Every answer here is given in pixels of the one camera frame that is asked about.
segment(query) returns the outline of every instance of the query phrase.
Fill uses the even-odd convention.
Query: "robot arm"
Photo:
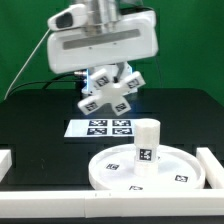
[[[127,61],[157,53],[155,12],[133,9],[122,15],[115,0],[79,0],[76,3],[48,21],[49,28],[54,31],[48,39],[50,68],[56,74],[94,70],[96,74],[90,77],[92,85],[106,82],[97,86],[94,96],[81,101],[79,108],[89,114],[111,103],[117,115],[123,114],[130,110],[123,98],[123,94],[132,89],[128,83],[134,82],[138,88],[145,82],[140,73],[131,74],[132,78],[119,77],[125,73]],[[118,71],[110,75],[107,66],[113,64],[118,65]],[[113,76],[119,76],[118,83],[114,83]]]

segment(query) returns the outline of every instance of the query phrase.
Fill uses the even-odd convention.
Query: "black table surface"
[[[209,147],[224,161],[224,107],[196,89],[142,89],[127,96],[132,110],[119,119],[161,122],[160,143],[195,154]],[[88,163],[98,152],[133,137],[64,138],[71,119],[114,119],[109,105],[85,116],[75,90],[24,90],[0,104],[0,150],[12,150],[13,166],[0,191],[92,190]],[[27,219],[0,223],[224,223],[224,217]]]

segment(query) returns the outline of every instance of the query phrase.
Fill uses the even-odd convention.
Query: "green wall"
[[[25,60],[47,30],[49,17],[68,0],[1,0],[0,100]],[[203,89],[224,105],[224,1],[145,0],[158,14],[157,57],[164,88]],[[155,58],[132,62],[147,88],[160,88]],[[54,77],[46,42],[17,84]]]

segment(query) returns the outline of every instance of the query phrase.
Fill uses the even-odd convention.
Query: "white block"
[[[10,150],[0,150],[0,182],[12,166],[12,157]]]
[[[94,191],[86,197],[86,218],[121,217],[122,197],[112,191]]]
[[[208,148],[197,148],[197,159],[204,166],[206,178],[213,189],[224,189],[224,169]]]
[[[0,208],[0,218],[85,217],[85,193],[1,192]]]
[[[135,122],[135,145],[140,149],[157,149],[160,140],[160,122],[139,119]]]

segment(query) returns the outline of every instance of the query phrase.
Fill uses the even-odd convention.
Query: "white circular plate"
[[[198,160],[180,149],[160,145],[158,174],[143,178],[134,174],[136,147],[120,145],[95,155],[89,163],[89,180],[95,190],[200,189],[205,171]]]

